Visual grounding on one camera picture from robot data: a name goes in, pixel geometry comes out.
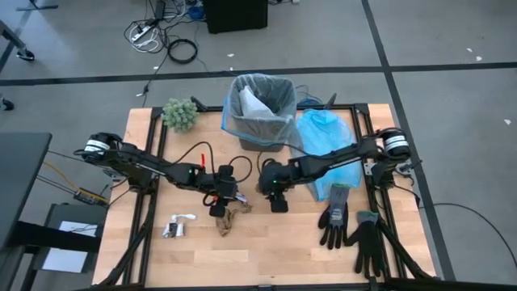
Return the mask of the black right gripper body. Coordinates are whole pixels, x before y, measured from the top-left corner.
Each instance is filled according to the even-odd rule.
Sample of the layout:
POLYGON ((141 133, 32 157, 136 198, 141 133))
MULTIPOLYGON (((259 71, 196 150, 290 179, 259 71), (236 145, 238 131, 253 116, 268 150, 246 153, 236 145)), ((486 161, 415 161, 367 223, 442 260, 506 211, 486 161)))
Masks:
POLYGON ((284 193, 292 186, 288 166, 269 158, 264 161, 258 179, 258 190, 270 202, 273 213, 287 213, 288 202, 284 193))

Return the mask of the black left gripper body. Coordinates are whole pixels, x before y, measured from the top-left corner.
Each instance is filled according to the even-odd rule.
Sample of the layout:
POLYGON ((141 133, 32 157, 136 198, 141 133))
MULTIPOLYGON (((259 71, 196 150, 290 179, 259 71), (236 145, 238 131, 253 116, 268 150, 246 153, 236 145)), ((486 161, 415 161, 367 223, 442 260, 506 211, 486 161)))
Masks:
POLYGON ((215 174, 206 174, 201 180, 201 190, 205 196, 212 196, 211 202, 203 199, 203 204, 209 207, 211 217, 223 217, 226 207, 237 199, 237 180, 233 177, 233 166, 219 166, 215 174))

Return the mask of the light blue trash bag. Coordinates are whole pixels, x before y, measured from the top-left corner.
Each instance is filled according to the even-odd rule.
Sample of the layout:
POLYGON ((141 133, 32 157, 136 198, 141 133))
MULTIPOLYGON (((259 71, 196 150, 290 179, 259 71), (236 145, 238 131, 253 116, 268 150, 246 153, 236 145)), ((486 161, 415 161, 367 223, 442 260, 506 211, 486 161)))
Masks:
MULTIPOLYGON (((296 121, 301 137, 301 148, 308 154, 323 155, 352 143, 356 138, 348 123, 339 115, 328 110, 305 110, 296 121)), ((327 171, 321 178, 307 185, 315 201, 327 200, 334 183, 349 188, 360 185, 361 163, 353 162, 327 171)))

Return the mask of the silver foil wrapper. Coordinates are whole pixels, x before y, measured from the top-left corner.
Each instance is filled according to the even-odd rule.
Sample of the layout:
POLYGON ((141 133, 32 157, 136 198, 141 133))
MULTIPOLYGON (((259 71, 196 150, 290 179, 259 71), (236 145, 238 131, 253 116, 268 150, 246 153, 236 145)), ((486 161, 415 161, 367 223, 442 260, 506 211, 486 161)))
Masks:
POLYGON ((182 236, 184 236, 183 223, 170 222, 165 226, 162 232, 163 238, 177 238, 182 236))

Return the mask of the translucent grey trash bag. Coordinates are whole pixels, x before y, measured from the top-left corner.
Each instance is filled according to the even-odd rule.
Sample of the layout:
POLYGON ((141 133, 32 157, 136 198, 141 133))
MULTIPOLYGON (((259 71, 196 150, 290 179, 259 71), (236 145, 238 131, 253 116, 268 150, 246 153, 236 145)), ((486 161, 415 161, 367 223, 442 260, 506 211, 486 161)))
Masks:
POLYGON ((290 137, 296 129, 296 89, 288 78, 266 74, 237 76, 225 97, 221 128, 235 137, 290 137), (239 92, 249 86, 275 114, 270 118, 242 115, 239 92))

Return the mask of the grey black printed work glove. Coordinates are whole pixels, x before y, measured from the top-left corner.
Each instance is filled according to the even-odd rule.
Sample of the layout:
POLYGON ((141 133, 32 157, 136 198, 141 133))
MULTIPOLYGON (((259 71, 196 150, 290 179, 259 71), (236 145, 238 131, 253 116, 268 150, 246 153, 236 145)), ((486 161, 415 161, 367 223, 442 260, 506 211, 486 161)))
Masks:
POLYGON ((348 203, 350 188, 341 183, 333 183, 327 208, 322 212, 318 228, 324 230, 320 245, 328 250, 340 249, 347 240, 348 203))

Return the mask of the green plant in white pot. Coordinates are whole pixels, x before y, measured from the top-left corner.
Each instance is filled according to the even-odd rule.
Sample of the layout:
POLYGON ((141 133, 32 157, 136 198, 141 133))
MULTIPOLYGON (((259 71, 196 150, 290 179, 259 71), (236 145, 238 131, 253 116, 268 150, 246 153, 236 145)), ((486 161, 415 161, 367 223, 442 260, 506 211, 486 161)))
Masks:
POLYGON ((162 120, 176 133, 186 133, 195 125, 199 115, 197 106, 189 99, 169 99, 163 107, 162 120))

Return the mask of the black yellow circuit board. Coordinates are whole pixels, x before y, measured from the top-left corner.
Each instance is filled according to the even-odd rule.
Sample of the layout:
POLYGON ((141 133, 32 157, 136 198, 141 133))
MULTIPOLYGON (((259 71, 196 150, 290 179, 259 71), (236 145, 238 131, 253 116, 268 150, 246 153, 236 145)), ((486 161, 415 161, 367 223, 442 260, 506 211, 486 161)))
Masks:
POLYGON ((109 204, 107 198, 100 196, 96 193, 90 192, 84 188, 79 188, 74 193, 74 199, 79 200, 88 205, 108 206, 109 204))

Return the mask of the black computer tower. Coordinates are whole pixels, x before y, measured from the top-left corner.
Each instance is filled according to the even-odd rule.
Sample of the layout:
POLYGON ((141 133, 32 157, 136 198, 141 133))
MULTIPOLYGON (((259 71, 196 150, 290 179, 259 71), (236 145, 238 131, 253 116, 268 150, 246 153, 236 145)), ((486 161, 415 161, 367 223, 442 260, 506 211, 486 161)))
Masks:
POLYGON ((211 34, 267 27, 268 0, 201 1, 211 34))

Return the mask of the grey tray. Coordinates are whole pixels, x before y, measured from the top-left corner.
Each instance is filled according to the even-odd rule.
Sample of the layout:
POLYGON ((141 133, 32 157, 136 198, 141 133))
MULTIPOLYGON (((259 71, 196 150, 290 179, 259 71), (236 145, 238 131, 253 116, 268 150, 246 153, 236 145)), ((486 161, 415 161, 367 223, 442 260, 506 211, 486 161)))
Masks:
MULTIPOLYGON (((53 205, 46 218, 44 226, 59 229, 63 221, 75 221, 86 224, 98 225, 95 237, 101 239, 103 234, 104 222, 107 210, 103 206, 93 205, 53 205)), ((42 247, 39 249, 34 258, 34 269, 43 270, 44 260, 50 250, 50 247, 42 247)), ((86 263, 81 273, 89 272, 94 268, 97 252, 87 252, 86 263)))

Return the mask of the white power strip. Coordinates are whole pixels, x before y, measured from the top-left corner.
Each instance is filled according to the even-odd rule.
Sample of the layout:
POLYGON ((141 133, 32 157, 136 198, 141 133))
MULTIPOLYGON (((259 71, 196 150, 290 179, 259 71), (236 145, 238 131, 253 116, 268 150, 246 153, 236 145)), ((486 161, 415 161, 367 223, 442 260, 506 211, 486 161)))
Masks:
POLYGON ((152 30, 153 28, 150 26, 140 27, 137 26, 137 33, 131 37, 132 42, 138 41, 142 36, 144 36, 148 31, 152 30))

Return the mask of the white paper sheet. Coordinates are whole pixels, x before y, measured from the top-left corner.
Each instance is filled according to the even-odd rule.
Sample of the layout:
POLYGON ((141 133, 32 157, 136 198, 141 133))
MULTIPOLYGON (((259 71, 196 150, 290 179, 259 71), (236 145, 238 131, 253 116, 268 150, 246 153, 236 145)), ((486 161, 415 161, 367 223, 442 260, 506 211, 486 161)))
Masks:
MULTIPOLYGON (((80 223, 75 221, 63 221, 59 230, 84 234, 94 237, 98 225, 80 223)), ((51 248, 44 260, 42 269, 45 271, 81 273, 86 263, 87 252, 70 251, 59 248, 51 248)))

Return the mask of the grey desk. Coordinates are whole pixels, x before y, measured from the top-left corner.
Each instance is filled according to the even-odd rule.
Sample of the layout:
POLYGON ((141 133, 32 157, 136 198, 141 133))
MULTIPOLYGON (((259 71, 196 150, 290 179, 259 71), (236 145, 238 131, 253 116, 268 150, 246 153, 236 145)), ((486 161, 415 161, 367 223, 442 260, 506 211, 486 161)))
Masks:
POLYGON ((0 249, 9 244, 51 139, 51 133, 0 133, 0 249))

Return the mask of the metal leg with caster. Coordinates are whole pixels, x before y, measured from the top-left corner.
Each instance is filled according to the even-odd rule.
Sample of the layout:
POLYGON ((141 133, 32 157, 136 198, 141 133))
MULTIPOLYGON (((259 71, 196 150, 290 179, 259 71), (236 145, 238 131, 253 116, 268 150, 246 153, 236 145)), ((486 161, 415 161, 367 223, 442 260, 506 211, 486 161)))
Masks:
POLYGON ((34 61, 35 55, 27 49, 26 44, 12 31, 3 21, 0 20, 0 35, 10 41, 17 49, 17 57, 25 61, 34 61))

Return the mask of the black aluminium table frame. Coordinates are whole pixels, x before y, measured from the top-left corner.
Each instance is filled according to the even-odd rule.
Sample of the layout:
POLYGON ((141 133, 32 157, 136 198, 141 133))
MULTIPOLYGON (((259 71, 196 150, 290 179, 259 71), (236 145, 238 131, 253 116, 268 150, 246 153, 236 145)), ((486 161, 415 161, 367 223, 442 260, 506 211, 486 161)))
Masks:
MULTIPOLYGON (((359 103, 333 112, 342 117, 361 135, 394 126, 388 104, 359 103)), ((162 129, 159 108, 134 108, 128 115, 124 140, 145 149, 152 142, 151 151, 159 155, 163 137, 163 157, 174 161, 199 141, 208 141, 214 150, 216 168, 231 158, 246 155, 255 164, 258 153, 244 151, 238 140, 221 130, 221 112, 204 112, 188 134, 181 135, 162 129)), ((269 201, 255 191, 258 172, 254 165, 249 178, 238 185, 250 200, 250 213, 238 213, 231 232, 221 237, 214 218, 202 205, 203 195, 177 189, 160 179, 157 206, 153 216, 150 239, 137 249, 132 268, 128 266, 126 280, 145 283, 151 290, 211 290, 246 291, 301 291, 369 289, 363 274, 354 272, 357 245, 329 251, 319 245, 322 231, 317 220, 325 208, 313 200, 306 186, 296 186, 285 193, 289 212, 272 213, 269 201), (162 230, 176 213, 193 213, 194 221, 186 221, 184 237, 163 238, 162 230)), ((401 244, 431 276, 436 270, 424 234, 415 198, 399 188, 387 194, 374 192, 378 203, 391 213, 382 213, 395 228, 401 244)), ((145 220, 151 197, 127 192, 107 213, 103 239, 95 266, 93 284, 105 280, 127 249, 130 235, 145 220)))

